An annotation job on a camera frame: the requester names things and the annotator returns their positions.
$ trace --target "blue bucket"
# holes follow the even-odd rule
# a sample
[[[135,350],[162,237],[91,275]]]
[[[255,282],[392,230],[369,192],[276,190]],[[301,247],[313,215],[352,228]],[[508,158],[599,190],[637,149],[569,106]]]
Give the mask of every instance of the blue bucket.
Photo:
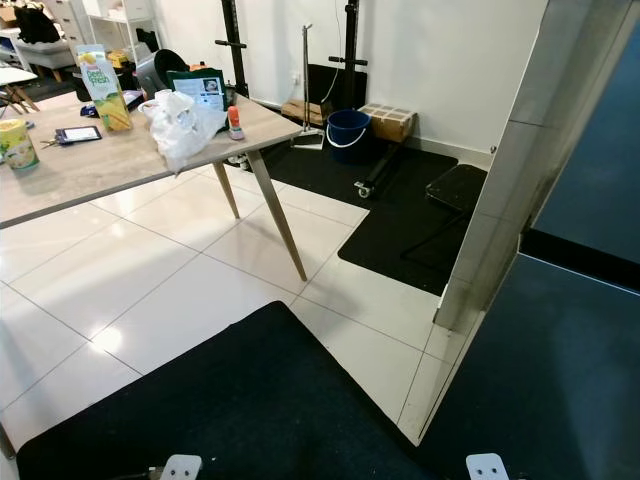
[[[342,163],[366,163],[371,160],[371,117],[357,110],[340,110],[327,119],[327,141],[331,154]]]

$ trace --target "yellow cup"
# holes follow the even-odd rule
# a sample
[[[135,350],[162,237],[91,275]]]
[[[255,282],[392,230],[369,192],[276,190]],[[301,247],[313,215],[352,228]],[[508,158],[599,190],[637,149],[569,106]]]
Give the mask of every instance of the yellow cup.
[[[16,170],[38,164],[38,157],[33,150],[24,120],[0,120],[0,154],[4,161]]]

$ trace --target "black bag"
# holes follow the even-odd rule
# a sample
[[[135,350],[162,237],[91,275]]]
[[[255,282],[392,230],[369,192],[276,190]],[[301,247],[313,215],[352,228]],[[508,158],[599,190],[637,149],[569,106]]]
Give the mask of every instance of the black bag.
[[[27,43],[52,43],[60,40],[60,34],[41,7],[13,7],[20,27],[18,38]]]

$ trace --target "plastic bag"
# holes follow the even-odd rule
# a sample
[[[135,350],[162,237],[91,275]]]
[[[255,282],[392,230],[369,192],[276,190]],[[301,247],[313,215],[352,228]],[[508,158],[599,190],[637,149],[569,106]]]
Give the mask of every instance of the plastic bag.
[[[155,98],[158,111],[151,122],[151,136],[169,170],[178,173],[224,126],[227,113],[198,105],[180,92],[160,91]]]

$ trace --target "glue stick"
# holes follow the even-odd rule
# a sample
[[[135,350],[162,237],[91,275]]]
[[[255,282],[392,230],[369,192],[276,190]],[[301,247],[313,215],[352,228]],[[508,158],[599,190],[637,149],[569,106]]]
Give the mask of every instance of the glue stick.
[[[240,115],[238,115],[238,107],[229,107],[227,112],[229,116],[229,136],[234,140],[242,140],[244,133],[240,128]]]

